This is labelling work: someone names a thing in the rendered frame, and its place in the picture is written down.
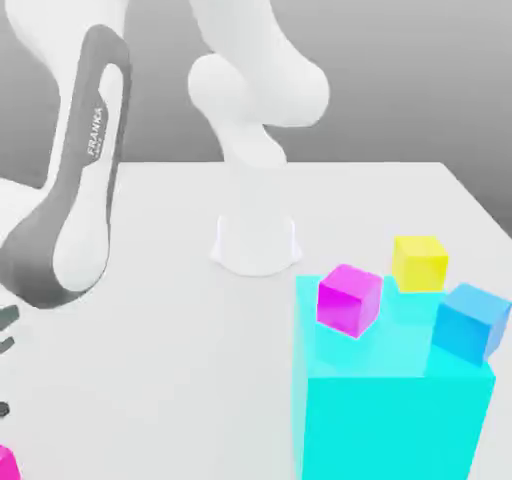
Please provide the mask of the small magenta cube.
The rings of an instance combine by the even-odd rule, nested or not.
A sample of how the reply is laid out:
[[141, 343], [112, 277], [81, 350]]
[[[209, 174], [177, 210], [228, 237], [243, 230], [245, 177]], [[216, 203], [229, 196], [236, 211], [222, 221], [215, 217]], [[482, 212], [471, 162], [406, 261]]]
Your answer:
[[340, 264], [319, 282], [317, 321], [358, 339], [378, 318], [383, 278]]

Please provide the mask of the small yellow cube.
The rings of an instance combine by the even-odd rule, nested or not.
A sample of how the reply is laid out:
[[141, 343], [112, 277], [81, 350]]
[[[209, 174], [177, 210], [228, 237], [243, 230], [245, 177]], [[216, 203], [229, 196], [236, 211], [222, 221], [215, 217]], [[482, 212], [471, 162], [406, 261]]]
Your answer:
[[448, 253], [432, 235], [394, 237], [391, 273], [401, 293], [434, 293], [444, 289]]

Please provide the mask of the small blue cube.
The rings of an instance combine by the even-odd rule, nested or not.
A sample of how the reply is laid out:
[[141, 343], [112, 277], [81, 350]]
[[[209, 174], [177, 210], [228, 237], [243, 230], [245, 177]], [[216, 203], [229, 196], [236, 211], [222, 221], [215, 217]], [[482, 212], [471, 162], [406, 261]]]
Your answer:
[[438, 306], [432, 344], [482, 366], [499, 347], [511, 311], [511, 301], [461, 283]]

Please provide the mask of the small pink cube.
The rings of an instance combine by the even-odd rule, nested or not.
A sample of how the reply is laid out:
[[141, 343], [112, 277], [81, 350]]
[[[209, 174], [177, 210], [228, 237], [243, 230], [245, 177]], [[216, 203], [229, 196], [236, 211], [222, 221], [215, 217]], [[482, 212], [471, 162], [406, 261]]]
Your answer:
[[13, 452], [2, 445], [0, 445], [0, 480], [21, 480]]

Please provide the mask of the large cyan box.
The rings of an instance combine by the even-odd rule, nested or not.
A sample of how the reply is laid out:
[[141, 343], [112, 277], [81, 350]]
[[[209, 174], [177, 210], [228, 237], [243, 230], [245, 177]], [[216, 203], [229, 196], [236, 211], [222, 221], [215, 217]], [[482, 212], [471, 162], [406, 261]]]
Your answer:
[[297, 480], [468, 480], [495, 376], [435, 347], [438, 293], [383, 283], [359, 338], [318, 322], [296, 280], [291, 416]]

